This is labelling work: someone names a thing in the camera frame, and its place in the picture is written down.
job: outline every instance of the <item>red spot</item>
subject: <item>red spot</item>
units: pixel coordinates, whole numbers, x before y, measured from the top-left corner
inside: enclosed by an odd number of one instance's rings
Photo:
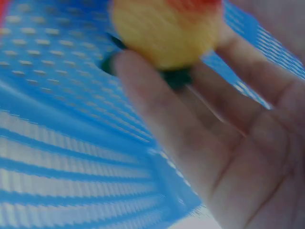
[[[0,26],[4,21],[8,5],[9,5],[9,0],[0,0]]]
[[[203,12],[207,5],[221,5],[222,0],[166,0],[167,3],[180,12]]]

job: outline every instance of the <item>green leaf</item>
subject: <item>green leaf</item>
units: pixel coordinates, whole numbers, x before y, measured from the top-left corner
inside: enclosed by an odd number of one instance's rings
[[[112,36],[111,34],[107,34],[110,37],[110,40],[119,48],[119,49],[127,49],[127,46],[118,38]]]
[[[100,65],[100,69],[102,69],[104,72],[115,76],[115,72],[112,68],[113,59],[116,56],[117,53],[112,53],[110,56],[108,56],[105,60],[102,61]]]
[[[193,82],[190,75],[190,70],[191,68],[188,67],[179,70],[162,71],[161,75],[168,85],[176,91]]]

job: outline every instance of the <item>hand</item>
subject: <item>hand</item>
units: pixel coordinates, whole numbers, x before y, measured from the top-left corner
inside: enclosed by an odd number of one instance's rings
[[[305,63],[305,1],[232,2]],[[304,228],[305,81],[268,62],[228,27],[223,34],[216,52],[271,110],[203,63],[193,68],[193,85],[178,92],[132,51],[117,57],[117,74],[224,229]]]

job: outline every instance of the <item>yellow fruit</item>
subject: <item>yellow fruit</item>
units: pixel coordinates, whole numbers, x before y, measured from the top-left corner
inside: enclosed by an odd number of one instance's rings
[[[123,43],[159,70],[188,67],[219,40],[221,0],[113,0]]]

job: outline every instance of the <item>blue mesh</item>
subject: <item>blue mesh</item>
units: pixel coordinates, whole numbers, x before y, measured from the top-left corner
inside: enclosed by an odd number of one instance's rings
[[[198,198],[96,64],[116,47],[107,0],[12,0],[1,29],[0,229],[167,228]],[[254,18],[226,21],[271,61],[302,64]],[[214,53],[204,61],[268,106]]]

